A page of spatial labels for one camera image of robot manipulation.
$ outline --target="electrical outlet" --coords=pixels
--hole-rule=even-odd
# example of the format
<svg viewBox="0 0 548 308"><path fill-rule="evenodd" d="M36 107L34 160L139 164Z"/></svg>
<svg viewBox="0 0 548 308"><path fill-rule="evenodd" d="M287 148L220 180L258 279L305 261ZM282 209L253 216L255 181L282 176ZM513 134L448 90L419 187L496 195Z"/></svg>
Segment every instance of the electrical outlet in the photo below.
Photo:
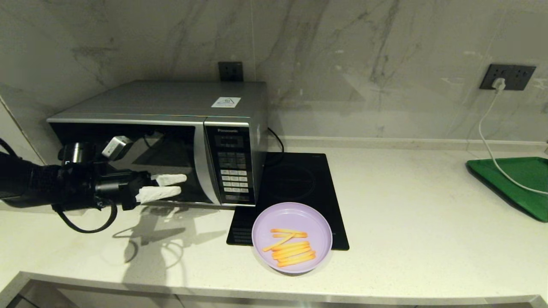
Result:
<svg viewBox="0 0 548 308"><path fill-rule="evenodd" d="M504 78L504 83L506 84L504 91L523 91L535 69L536 66L491 64L489 65L489 69L479 88L483 90L494 90L492 84L495 79Z"/></svg>
<svg viewBox="0 0 548 308"><path fill-rule="evenodd" d="M219 62L221 81L243 81L243 65L241 62Z"/></svg>

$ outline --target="panasonic logo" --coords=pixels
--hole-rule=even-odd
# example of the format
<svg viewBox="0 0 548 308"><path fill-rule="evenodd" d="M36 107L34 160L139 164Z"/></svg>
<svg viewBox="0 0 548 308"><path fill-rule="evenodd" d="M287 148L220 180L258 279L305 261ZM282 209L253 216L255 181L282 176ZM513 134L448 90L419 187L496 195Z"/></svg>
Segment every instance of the panasonic logo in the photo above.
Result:
<svg viewBox="0 0 548 308"><path fill-rule="evenodd" d="M238 133L237 129L217 129L218 133Z"/></svg>

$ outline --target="purple plate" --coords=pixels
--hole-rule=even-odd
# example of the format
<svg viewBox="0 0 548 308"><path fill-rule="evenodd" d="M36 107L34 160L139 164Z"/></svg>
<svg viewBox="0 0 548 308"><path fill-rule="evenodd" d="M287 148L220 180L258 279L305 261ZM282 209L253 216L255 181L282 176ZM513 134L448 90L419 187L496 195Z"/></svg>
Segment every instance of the purple plate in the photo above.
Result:
<svg viewBox="0 0 548 308"><path fill-rule="evenodd" d="M272 258L272 251L262 251L281 240L272 237L271 229L292 229L308 233L307 238L292 238L286 243L308 241L312 250L316 251L316 258L300 264L278 267L278 261ZM326 258L331 250L333 235L327 220L318 211L302 203L284 202L274 204L259 214L253 224L252 240L259 256L273 269L284 273L304 273L315 269Z"/></svg>

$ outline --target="microwave top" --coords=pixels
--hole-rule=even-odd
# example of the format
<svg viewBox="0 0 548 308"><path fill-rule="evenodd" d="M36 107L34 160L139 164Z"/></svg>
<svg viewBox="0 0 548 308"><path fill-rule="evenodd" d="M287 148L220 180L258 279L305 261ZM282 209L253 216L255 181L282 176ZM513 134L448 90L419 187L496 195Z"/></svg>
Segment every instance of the microwave top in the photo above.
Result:
<svg viewBox="0 0 548 308"><path fill-rule="evenodd" d="M48 118L48 122L134 116L228 117L239 122L265 112L265 95L264 82L134 81L70 107ZM224 101L216 106L221 107L212 107L220 99Z"/></svg>

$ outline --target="french fries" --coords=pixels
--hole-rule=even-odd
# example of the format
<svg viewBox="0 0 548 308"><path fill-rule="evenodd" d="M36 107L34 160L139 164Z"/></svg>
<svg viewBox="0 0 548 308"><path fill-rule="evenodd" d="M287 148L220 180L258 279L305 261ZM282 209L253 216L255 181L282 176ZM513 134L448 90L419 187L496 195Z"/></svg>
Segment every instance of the french fries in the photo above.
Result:
<svg viewBox="0 0 548 308"><path fill-rule="evenodd" d="M270 232L274 233L272 237L283 237L283 239L263 248L262 251L272 250L272 258L278 260L278 267L303 263L316 257L316 252L312 250L308 241L286 243L292 238L308 237L306 232L291 229L272 229Z"/></svg>

